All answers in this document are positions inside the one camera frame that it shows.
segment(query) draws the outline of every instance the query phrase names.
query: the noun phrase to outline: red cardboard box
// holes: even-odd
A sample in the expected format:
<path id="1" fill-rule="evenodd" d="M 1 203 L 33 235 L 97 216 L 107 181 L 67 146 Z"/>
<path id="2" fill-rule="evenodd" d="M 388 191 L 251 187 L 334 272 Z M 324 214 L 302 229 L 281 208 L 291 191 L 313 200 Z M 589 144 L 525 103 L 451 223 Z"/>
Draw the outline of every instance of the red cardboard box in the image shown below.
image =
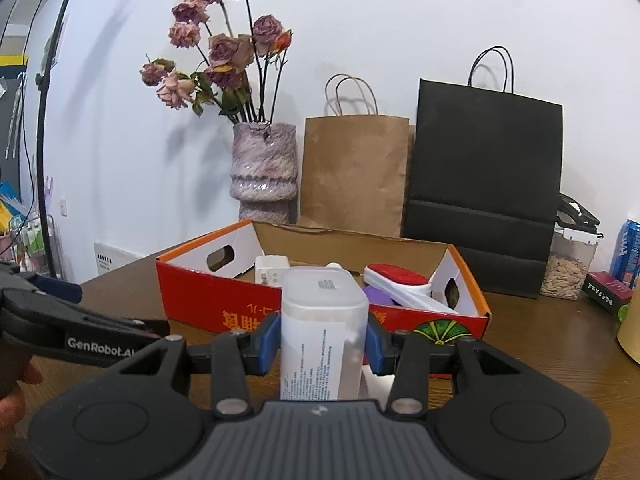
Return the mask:
<path id="1" fill-rule="evenodd" d="M 584 293 L 600 306 L 616 316 L 620 323 L 625 320 L 628 304 L 634 292 L 608 272 L 590 272 L 582 284 Z"/>
<path id="2" fill-rule="evenodd" d="M 362 233 L 277 226 L 249 220 L 201 236 L 156 260 L 167 316 L 210 332 L 254 330 L 280 309 L 279 288 L 254 283 L 256 256 L 283 254 L 292 266 L 340 263 L 362 285 L 368 264 L 393 264 L 430 277 L 432 296 L 455 314 L 403 307 L 370 309 L 386 329 L 418 330 L 437 344 L 463 335 L 481 338 L 491 312 L 452 245 Z"/>

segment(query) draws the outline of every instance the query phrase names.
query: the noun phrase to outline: wooden table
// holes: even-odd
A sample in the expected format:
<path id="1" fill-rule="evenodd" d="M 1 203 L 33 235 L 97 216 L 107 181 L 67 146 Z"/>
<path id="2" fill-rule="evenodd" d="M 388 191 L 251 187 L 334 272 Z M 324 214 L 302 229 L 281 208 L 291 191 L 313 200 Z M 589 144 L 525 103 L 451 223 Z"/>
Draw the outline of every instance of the wooden table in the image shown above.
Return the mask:
<path id="1" fill-rule="evenodd" d="M 83 304 L 112 315 L 162 317 L 162 303 L 151 257 L 83 285 Z M 526 300 L 488 294 L 494 313 L 485 340 L 524 363 L 593 399 L 609 417 L 612 443 L 599 480 L 637 480 L 640 473 L 640 367 L 616 343 L 614 318 L 588 300 L 577 302 L 540 297 Z M 210 333 L 172 322 L 175 333 L 189 343 L 202 344 Z M 100 370 L 35 359 L 45 381 L 24 386 L 30 413 L 20 425 L 25 435 L 30 414 L 43 403 Z M 256 405 L 278 395 L 277 369 L 265 378 L 249 378 Z M 447 381 L 432 381 L 430 403 L 450 397 Z M 190 399 L 209 405 L 209 376 L 193 378 Z M 31 465 L 23 439 L 18 439 L 0 480 L 40 479 Z"/>

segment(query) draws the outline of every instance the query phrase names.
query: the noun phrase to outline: sunflower seeds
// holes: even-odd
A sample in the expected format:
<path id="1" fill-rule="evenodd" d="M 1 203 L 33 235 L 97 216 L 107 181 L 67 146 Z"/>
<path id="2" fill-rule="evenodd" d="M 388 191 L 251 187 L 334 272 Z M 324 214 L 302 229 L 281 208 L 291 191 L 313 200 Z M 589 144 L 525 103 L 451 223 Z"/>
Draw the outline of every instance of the sunflower seeds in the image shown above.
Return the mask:
<path id="1" fill-rule="evenodd" d="M 546 262 L 540 294 L 565 300 L 577 300 L 589 267 L 580 260 L 551 253 Z"/>

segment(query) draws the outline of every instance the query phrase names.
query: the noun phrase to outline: pink vase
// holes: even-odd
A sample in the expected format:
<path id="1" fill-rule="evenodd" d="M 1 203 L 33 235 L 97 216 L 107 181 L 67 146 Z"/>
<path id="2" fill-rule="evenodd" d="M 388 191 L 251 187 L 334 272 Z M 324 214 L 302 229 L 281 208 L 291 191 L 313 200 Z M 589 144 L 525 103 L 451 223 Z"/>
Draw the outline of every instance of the pink vase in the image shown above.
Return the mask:
<path id="1" fill-rule="evenodd" d="M 241 202 L 241 219 L 288 223 L 289 202 L 298 196 L 296 127 L 235 124 L 229 193 Z"/>

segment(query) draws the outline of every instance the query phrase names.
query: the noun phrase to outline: rope handle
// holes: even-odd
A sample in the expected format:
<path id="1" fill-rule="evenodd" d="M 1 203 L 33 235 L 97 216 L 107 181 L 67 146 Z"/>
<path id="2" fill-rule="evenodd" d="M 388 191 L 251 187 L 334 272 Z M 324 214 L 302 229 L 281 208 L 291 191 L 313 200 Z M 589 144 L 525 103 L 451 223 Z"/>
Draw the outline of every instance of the rope handle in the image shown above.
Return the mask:
<path id="1" fill-rule="evenodd" d="M 331 100 L 329 99 L 329 85 L 331 84 L 331 81 L 333 81 L 337 77 L 342 77 L 342 79 L 335 86 L 335 104 L 337 105 L 337 110 L 336 110 L 336 108 L 334 108 L 334 106 L 331 104 Z M 329 81 L 327 81 L 326 85 L 324 85 L 324 97 L 326 98 L 326 102 L 329 105 L 329 108 L 331 108 L 331 111 L 337 116 L 344 115 L 344 113 L 342 111 L 342 104 L 340 102 L 340 95 L 338 94 L 338 89 L 340 88 L 340 85 L 342 83 L 344 83 L 345 81 L 349 81 L 349 80 L 353 81 L 354 83 L 356 83 L 356 85 L 358 86 L 358 90 L 360 90 L 360 95 L 362 96 L 362 100 L 365 102 L 365 104 L 367 103 L 367 98 L 364 95 L 364 92 L 362 90 L 362 87 L 360 86 L 360 83 L 363 83 L 367 87 L 367 89 L 369 89 L 371 97 L 373 98 L 373 104 L 374 104 L 374 108 L 375 108 L 375 111 L 376 111 L 375 114 L 379 115 L 380 112 L 378 110 L 378 100 L 376 99 L 376 95 L 373 93 L 373 90 L 372 90 L 371 86 L 369 85 L 369 83 L 364 81 L 364 79 L 362 79 L 362 78 L 359 78 L 359 77 L 356 77 L 356 76 L 352 76 L 352 75 L 349 75 L 349 74 L 343 74 L 343 73 L 335 74 L 334 76 L 329 78 Z M 371 113 L 369 111 L 369 105 L 368 104 L 367 104 L 367 115 L 371 115 Z"/>
<path id="2" fill-rule="evenodd" d="M 507 79 L 509 78 L 509 70 L 507 69 L 507 61 L 504 59 L 504 55 L 502 54 L 500 49 L 505 51 L 505 53 L 509 57 L 509 62 L 510 62 L 510 65 L 511 65 L 511 93 L 513 94 L 513 83 L 514 83 L 514 79 L 515 79 L 515 70 L 513 69 L 513 58 L 511 57 L 511 54 L 509 53 L 509 51 L 505 47 L 503 47 L 501 45 L 492 46 L 491 48 L 488 48 L 488 49 L 482 51 L 478 55 L 478 57 L 476 57 L 476 60 L 474 61 L 473 65 L 471 66 L 471 71 L 469 72 L 469 78 L 468 78 L 468 80 L 466 82 L 467 86 L 471 86 L 472 85 L 471 79 L 472 79 L 472 77 L 474 75 L 474 72 L 476 71 L 476 67 L 478 66 L 480 61 L 482 61 L 482 58 L 484 56 L 486 56 L 489 52 L 497 52 L 500 55 L 500 57 L 502 58 L 502 63 L 504 65 L 504 85 L 502 86 L 502 91 L 506 92 Z"/>

